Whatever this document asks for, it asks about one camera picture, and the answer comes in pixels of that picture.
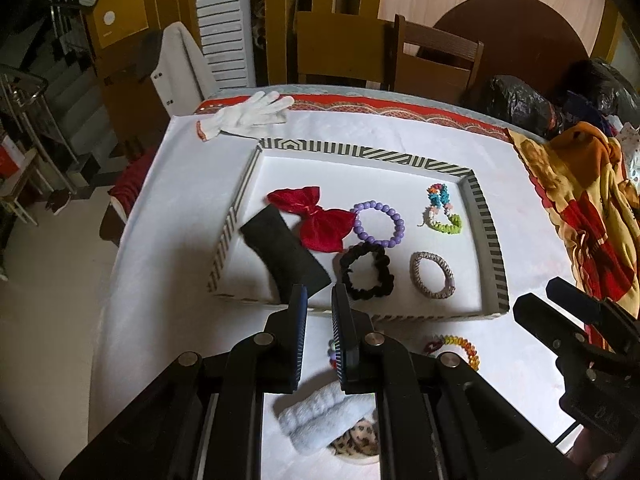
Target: white louvered shutter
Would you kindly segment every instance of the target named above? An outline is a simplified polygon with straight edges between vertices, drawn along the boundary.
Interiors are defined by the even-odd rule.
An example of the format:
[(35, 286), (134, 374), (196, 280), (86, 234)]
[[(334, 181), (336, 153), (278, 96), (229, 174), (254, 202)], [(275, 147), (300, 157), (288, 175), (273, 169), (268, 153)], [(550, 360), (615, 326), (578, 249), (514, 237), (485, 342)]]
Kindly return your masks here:
[(250, 0), (196, 0), (202, 51), (220, 88), (255, 86)]

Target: white tray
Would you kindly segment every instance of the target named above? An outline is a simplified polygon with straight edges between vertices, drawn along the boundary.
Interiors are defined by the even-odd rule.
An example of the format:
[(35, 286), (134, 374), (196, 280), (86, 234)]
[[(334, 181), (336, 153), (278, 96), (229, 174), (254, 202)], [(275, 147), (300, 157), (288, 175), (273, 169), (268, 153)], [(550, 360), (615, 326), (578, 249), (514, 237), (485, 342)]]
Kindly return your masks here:
[[(426, 189), (436, 182), (446, 183), (454, 211), (463, 221), (462, 232), (448, 235), (423, 222), (430, 205)], [(356, 301), (354, 308), (376, 319), (478, 319), (509, 311), (509, 297), (500, 243), (491, 213), (474, 173), (469, 168), (423, 156), (390, 152), (377, 148), (316, 140), (260, 139), (239, 183), (226, 216), (214, 254), (209, 290), (224, 298), (245, 302), (279, 304), (275, 284), (260, 258), (244, 243), (238, 228), (267, 205), (266, 196), (276, 189), (319, 186), (319, 205), (324, 209), (349, 210), (353, 204), (376, 200), (393, 207), (406, 227), (402, 243), (387, 249), (389, 269), (396, 277), (393, 293), (385, 298)], [(301, 219), (282, 213), (296, 232)], [(447, 222), (441, 212), (439, 220)], [(387, 215), (365, 210), (360, 219), (366, 231), (378, 239), (393, 234)], [(359, 243), (351, 232), (345, 248)], [(455, 293), (446, 300), (431, 300), (412, 284), (409, 261), (415, 251), (429, 251), (449, 263), (456, 282)], [(312, 251), (335, 281), (334, 269), (340, 254)], [(354, 266), (354, 286), (375, 284), (370, 256)], [(420, 275), (430, 290), (444, 286), (442, 271), (433, 262), (423, 261)], [(331, 286), (309, 299), (314, 312), (331, 310)]]

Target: red hair bow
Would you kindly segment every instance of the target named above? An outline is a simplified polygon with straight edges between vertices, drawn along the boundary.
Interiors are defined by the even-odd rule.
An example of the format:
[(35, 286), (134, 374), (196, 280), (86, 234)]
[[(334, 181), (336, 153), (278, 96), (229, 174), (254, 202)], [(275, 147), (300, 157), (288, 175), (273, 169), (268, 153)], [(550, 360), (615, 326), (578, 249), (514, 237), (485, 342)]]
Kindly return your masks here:
[(342, 239), (353, 228), (356, 214), (342, 209), (324, 210), (318, 205), (318, 186), (302, 189), (277, 189), (267, 195), (267, 200), (281, 211), (303, 218), (300, 241), (307, 248), (322, 253), (342, 250)]

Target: beige jacket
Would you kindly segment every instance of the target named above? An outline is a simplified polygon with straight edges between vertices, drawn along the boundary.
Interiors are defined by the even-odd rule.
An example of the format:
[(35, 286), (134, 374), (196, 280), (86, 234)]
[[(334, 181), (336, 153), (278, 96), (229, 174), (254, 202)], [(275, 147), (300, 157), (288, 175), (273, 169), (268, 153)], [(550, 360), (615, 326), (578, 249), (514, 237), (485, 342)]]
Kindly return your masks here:
[(162, 32), (158, 66), (151, 81), (170, 116), (191, 115), (218, 91), (198, 44), (181, 22)]

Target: shoe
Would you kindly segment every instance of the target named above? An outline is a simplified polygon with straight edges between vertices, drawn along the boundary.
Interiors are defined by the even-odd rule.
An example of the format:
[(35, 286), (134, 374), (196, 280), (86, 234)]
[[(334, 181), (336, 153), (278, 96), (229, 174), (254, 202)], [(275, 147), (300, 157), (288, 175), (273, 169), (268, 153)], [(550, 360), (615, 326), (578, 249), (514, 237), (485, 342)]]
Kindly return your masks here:
[(52, 191), (47, 200), (45, 209), (51, 209), (53, 215), (57, 215), (67, 204), (71, 202), (71, 193), (68, 189), (57, 189)]

